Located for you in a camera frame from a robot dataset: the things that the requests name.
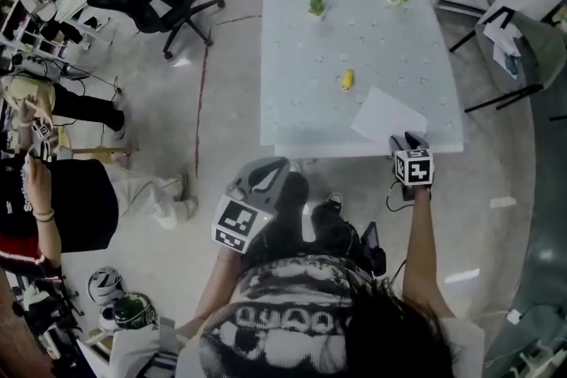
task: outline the green helmet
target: green helmet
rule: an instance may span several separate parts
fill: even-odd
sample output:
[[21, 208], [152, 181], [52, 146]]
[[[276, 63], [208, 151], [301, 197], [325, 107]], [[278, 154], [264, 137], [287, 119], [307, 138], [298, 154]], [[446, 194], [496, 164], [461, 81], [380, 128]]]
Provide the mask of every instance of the green helmet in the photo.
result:
[[155, 319], [156, 311], [142, 293], [127, 293], [114, 303], [114, 321], [121, 329], [140, 329]]

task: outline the beige pants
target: beige pants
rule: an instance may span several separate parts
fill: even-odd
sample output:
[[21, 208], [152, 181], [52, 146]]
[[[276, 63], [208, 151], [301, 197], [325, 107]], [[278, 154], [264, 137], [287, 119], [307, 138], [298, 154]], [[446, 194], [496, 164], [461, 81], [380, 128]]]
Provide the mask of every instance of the beige pants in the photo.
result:
[[178, 179], [163, 180], [105, 165], [108, 178], [118, 200], [118, 219], [124, 217], [152, 216], [159, 224], [172, 230], [189, 218], [189, 208], [178, 202], [183, 184]]

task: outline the wall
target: wall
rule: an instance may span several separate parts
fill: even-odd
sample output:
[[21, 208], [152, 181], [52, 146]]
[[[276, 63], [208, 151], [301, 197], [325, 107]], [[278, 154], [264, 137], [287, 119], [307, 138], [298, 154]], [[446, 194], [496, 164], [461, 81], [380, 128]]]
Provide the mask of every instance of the wall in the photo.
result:
[[51, 378], [50, 359], [44, 356], [12, 311], [13, 296], [5, 273], [0, 272], [0, 376]]

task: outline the sheet of paper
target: sheet of paper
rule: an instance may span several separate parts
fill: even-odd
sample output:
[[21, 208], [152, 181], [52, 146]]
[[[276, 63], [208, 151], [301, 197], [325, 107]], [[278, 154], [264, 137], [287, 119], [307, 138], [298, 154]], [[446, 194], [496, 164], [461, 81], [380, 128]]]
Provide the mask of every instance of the sheet of paper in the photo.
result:
[[158, 13], [160, 17], [171, 10], [171, 7], [161, 0], [152, 0], [150, 2], [150, 6], [156, 11], [156, 13]]
[[508, 73], [514, 79], [514, 81], [517, 81], [517, 74], [511, 73], [510, 70], [506, 67], [506, 52], [504, 52], [504, 49], [496, 43], [494, 44], [493, 59], [498, 65], [504, 68], [506, 73]]
[[505, 18], [506, 14], [501, 14], [494, 21], [486, 24], [484, 34], [494, 43], [497, 43], [508, 55], [520, 57], [520, 51], [514, 42], [514, 38], [520, 38], [522, 32], [512, 23], [501, 28]]
[[425, 135], [427, 119], [396, 98], [372, 87], [351, 128], [379, 145], [387, 154], [391, 135], [403, 136], [406, 131]]

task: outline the red line on floor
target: red line on floor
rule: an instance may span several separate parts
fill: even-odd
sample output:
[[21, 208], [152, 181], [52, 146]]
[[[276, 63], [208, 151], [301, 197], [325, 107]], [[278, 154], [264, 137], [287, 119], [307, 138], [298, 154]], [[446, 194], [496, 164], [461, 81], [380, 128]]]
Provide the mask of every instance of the red line on floor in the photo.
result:
[[[208, 39], [211, 39], [211, 28], [209, 28]], [[203, 69], [201, 71], [201, 87], [198, 92], [198, 110], [197, 110], [197, 128], [195, 132], [195, 178], [198, 178], [198, 127], [201, 124], [201, 110], [203, 109], [203, 92], [205, 91], [205, 76], [206, 76], [206, 64], [209, 59], [209, 47], [205, 48], [205, 56], [203, 57]]]
[[217, 22], [216, 26], [222, 26], [223, 24], [230, 24], [231, 22], [238, 22], [239, 20], [251, 19], [251, 18], [261, 18], [261, 14], [252, 14], [250, 16], [243, 16], [242, 18], [224, 20], [223, 22]]

